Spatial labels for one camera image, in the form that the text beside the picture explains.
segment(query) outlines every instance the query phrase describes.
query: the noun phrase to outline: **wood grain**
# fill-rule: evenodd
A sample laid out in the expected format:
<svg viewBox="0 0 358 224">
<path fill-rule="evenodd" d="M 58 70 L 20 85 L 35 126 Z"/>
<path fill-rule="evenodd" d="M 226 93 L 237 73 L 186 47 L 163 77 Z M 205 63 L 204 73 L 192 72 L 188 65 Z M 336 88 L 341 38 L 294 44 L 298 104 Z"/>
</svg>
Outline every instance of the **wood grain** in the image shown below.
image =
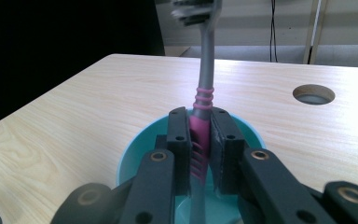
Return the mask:
<svg viewBox="0 0 358 224">
<path fill-rule="evenodd" d="M 120 156 L 147 124 L 191 107 L 199 59 L 110 55 L 0 121 L 0 216 L 48 223 L 75 188 L 113 188 Z M 330 88 L 328 105 L 293 97 Z M 358 184 L 358 68 L 221 61 L 215 106 L 248 120 L 302 183 Z"/>
</svg>

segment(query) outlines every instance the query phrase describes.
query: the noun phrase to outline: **blue bowl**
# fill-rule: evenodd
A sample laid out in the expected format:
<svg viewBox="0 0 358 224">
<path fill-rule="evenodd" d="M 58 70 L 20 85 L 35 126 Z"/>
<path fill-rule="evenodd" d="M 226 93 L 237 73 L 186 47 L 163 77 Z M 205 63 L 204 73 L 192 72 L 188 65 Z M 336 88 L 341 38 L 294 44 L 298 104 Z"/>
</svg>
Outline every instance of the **blue bowl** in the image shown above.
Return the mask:
<svg viewBox="0 0 358 224">
<path fill-rule="evenodd" d="M 245 120 L 232 115 L 237 126 L 242 131 L 250 147 L 265 148 L 265 144 L 257 131 Z M 117 168 L 118 185 L 134 177 L 138 170 L 143 155 L 154 148 L 156 135 L 166 134 L 168 116 L 157 119 L 144 128 L 124 151 Z M 237 196 L 216 195 L 213 192 L 213 180 L 211 171 L 208 171 L 205 185 L 205 214 L 208 224 L 237 223 L 241 220 L 238 211 Z M 175 223 L 188 223 L 190 213 L 190 200 L 185 196 L 175 198 Z"/>
</svg>

